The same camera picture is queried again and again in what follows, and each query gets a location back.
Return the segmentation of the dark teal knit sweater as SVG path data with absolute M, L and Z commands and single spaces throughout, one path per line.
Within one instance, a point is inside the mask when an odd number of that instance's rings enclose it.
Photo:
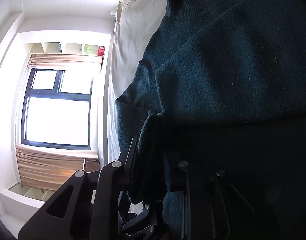
M 166 0 L 116 100 L 138 138 L 132 203 L 167 193 L 165 158 L 215 174 L 241 239 L 306 239 L 306 0 Z

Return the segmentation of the tan striped curtain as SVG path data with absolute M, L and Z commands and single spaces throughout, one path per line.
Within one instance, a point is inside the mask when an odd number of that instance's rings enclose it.
M 60 53 L 33 53 L 30 56 L 27 64 L 28 77 L 31 69 L 33 68 L 56 70 L 78 69 L 91 71 L 94 83 L 96 75 L 101 71 L 102 62 L 103 59 L 99 56 Z M 94 146 L 93 125 L 94 115 L 96 112 L 95 106 L 96 101 L 93 97 L 92 91 L 90 150 L 63 150 L 58 148 L 24 145 L 21 143 L 20 128 L 20 138 L 19 142 L 15 146 L 15 151 L 20 180 L 23 184 L 32 187 L 39 187 L 45 190 L 57 190 L 75 171 L 83 168 L 84 161 L 86 159 L 97 158 L 97 150 Z

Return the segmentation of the dark framed window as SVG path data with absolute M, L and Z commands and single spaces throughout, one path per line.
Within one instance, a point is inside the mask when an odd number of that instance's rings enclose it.
M 93 75 L 88 70 L 31 69 L 21 115 L 21 143 L 90 150 Z

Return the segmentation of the green box on shelf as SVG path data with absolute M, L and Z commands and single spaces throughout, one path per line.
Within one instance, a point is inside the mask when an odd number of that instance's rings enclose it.
M 98 46 L 86 44 L 84 46 L 84 53 L 88 55 L 98 55 Z

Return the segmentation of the red box on shelf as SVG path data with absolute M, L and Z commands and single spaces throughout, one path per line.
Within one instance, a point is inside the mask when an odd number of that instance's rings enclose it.
M 104 57 L 104 53 L 105 53 L 105 46 L 99 46 L 98 51 L 97 51 L 97 55 L 99 57 Z

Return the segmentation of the beige bed sheet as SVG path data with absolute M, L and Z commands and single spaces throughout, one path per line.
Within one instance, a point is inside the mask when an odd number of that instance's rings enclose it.
M 144 50 L 160 26 L 165 11 L 166 0 L 120 0 L 118 3 L 108 84 L 108 163 L 117 160 L 120 152 L 115 100 L 132 82 Z

